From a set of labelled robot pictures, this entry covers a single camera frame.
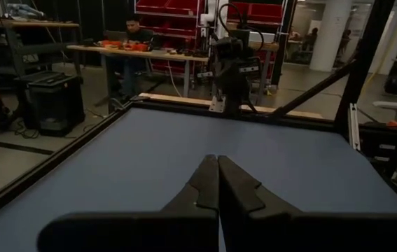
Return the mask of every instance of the blue table surface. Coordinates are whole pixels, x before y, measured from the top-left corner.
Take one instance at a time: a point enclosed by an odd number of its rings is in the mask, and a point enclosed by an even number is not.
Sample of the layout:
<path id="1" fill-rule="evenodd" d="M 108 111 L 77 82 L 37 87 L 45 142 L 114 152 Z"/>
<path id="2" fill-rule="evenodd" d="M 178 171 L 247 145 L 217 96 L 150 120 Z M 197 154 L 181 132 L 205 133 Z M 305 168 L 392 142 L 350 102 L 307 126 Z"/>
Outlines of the blue table surface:
<path id="1" fill-rule="evenodd" d="M 36 251 L 67 213 L 160 210 L 207 154 L 303 211 L 397 213 L 397 194 L 336 134 L 132 108 L 0 210 L 0 251 Z"/>

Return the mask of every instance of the concrete floor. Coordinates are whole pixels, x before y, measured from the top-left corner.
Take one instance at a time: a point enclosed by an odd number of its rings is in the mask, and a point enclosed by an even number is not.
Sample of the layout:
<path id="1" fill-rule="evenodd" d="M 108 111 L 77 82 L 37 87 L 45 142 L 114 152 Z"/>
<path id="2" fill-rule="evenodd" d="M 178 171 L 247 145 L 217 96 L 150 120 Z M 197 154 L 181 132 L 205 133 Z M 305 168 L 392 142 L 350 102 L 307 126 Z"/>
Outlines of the concrete floor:
<path id="1" fill-rule="evenodd" d="M 71 65 L 58 65 L 54 68 L 55 71 L 64 71 L 68 74 L 74 72 Z M 313 85 L 326 78 L 329 73 L 310 71 L 307 66 L 284 65 L 283 75 L 279 84 L 279 90 L 273 96 L 264 96 L 261 106 L 278 107 L 287 104 L 289 101 L 308 90 Z M 85 109 L 106 115 L 107 107 L 101 106 L 95 108 L 93 104 L 102 97 L 106 96 L 106 86 L 104 83 L 104 72 L 101 68 L 88 67 L 83 70 L 83 77 L 85 83 L 82 86 L 83 103 Z M 371 83 L 369 83 L 362 93 L 358 107 L 362 109 L 369 116 L 382 123 L 386 123 L 393 119 L 392 111 L 376 108 L 372 105 L 374 101 L 390 101 L 397 102 L 396 96 L 384 94 L 383 84 L 386 76 L 376 76 Z M 343 93 L 347 77 L 339 80 L 331 87 L 324 90 L 322 93 L 311 98 L 303 105 L 299 106 L 297 111 L 306 111 L 312 113 L 320 113 L 324 118 L 333 119 L 335 117 L 338 104 L 340 103 L 340 95 Z M 179 92 L 182 94 L 181 79 L 175 81 Z M 153 83 L 150 81 L 142 81 L 142 90 L 147 90 Z M 170 81 L 158 87 L 154 93 L 163 95 L 176 95 L 176 92 Z M 199 99 L 210 99 L 209 88 L 198 86 L 190 91 L 189 97 Z M 15 109 L 18 105 L 14 96 L 4 95 L 3 100 L 10 109 Z M 67 137 L 56 138 L 49 136 L 40 136 L 37 139 L 23 139 L 21 136 L 16 136 L 13 129 L 17 127 L 14 125 L 12 131 L 0 132 L 0 142 L 17 144 L 21 146 L 29 146 L 34 148 L 41 148 L 45 150 L 56 151 L 63 146 L 70 143 L 76 137 L 82 135 L 83 129 L 86 126 L 98 123 L 102 118 L 94 115 L 91 112 L 86 112 L 85 122 L 76 127 Z M 370 121 L 366 116 L 359 114 L 360 123 Z M 34 165 L 44 160 L 47 156 L 35 153 L 28 153 L 20 150 L 11 150 L 7 148 L 0 148 L 0 188 L 10 183 L 22 173 L 31 169 Z"/>

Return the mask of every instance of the white pillar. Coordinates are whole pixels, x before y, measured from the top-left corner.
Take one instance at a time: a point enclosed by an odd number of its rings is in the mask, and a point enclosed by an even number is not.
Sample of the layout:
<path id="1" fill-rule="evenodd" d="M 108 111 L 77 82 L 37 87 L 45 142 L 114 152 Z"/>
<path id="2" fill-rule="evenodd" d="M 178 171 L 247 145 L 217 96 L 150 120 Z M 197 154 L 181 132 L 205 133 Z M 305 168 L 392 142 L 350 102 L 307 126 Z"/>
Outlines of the white pillar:
<path id="1" fill-rule="evenodd" d="M 338 47 L 351 13 L 352 0 L 330 0 L 324 8 L 321 28 L 313 49 L 310 69 L 332 71 Z"/>

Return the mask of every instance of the red storage bin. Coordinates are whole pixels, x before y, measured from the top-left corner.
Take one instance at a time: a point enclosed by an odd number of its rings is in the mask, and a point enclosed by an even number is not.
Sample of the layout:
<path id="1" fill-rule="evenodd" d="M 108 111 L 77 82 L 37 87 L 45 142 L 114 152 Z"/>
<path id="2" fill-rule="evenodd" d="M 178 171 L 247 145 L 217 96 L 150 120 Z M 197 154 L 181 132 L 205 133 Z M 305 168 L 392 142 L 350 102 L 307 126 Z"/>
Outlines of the red storage bin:
<path id="1" fill-rule="evenodd" d="M 248 20 L 280 23 L 282 21 L 282 6 L 253 3 L 250 7 Z"/>
<path id="2" fill-rule="evenodd" d="M 161 17 L 143 17 L 140 22 L 140 27 L 143 29 L 150 29 L 157 33 L 164 33 L 165 24 L 165 19 Z"/>
<path id="3" fill-rule="evenodd" d="M 165 8 L 167 13 L 177 15 L 197 15 L 197 4 L 200 2 L 199 9 L 202 10 L 204 0 L 169 0 Z"/>
<path id="4" fill-rule="evenodd" d="M 164 13 L 169 0 L 139 0 L 136 3 L 136 11 Z"/>
<path id="5" fill-rule="evenodd" d="M 195 37 L 195 25 L 195 20 L 172 20 L 165 25 L 165 33 Z"/>
<path id="6" fill-rule="evenodd" d="M 249 3 L 239 3 L 239 2 L 231 2 L 234 4 L 240 11 L 240 15 L 243 17 L 243 13 L 250 13 L 250 4 Z M 228 6 L 228 18 L 233 20 L 238 20 L 239 16 L 234 7 Z"/>

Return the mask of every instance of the black storage box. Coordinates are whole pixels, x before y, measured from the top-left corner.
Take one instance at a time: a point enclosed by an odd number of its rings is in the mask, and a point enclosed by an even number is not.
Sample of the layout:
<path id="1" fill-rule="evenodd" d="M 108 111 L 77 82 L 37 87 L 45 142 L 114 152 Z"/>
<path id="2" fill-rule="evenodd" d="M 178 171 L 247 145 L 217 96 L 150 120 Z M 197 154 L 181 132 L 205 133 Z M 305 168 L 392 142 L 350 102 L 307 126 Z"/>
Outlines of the black storage box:
<path id="1" fill-rule="evenodd" d="M 85 120 L 81 78 L 49 71 L 40 77 L 28 84 L 39 132 L 46 136 L 65 136 Z"/>

